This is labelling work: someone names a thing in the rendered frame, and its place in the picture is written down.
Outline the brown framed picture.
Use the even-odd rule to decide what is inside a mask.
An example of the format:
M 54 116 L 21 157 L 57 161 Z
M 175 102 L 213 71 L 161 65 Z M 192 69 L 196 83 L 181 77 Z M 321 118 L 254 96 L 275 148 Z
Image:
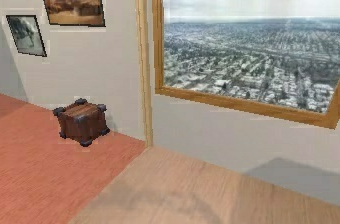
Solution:
M 104 27 L 102 0 L 43 0 L 50 25 Z

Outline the brown wooden crate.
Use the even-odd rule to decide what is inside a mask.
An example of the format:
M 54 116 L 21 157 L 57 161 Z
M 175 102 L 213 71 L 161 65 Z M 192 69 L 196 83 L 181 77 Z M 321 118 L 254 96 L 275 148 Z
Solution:
M 106 111 L 105 104 L 94 104 L 79 98 L 66 107 L 55 108 L 53 115 L 59 122 L 61 138 L 69 138 L 82 147 L 88 147 L 95 139 L 110 132 L 106 124 Z

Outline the grey framed picture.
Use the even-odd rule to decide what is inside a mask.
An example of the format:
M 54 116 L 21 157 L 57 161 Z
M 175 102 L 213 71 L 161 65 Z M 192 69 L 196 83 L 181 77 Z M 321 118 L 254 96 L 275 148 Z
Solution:
M 36 15 L 7 15 L 6 20 L 20 54 L 47 56 Z

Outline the light wooden door frame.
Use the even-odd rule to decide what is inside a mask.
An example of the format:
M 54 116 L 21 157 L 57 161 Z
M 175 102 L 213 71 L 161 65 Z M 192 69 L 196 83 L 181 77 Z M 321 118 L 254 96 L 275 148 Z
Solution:
M 140 86 L 142 95 L 142 114 L 147 148 L 153 146 L 152 107 L 150 86 L 150 63 L 147 23 L 147 0 L 135 0 L 140 65 Z

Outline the wooden framed window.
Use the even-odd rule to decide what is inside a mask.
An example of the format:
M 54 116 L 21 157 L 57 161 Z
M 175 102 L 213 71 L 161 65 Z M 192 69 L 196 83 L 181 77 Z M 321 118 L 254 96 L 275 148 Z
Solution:
M 340 0 L 152 0 L 155 91 L 333 129 Z

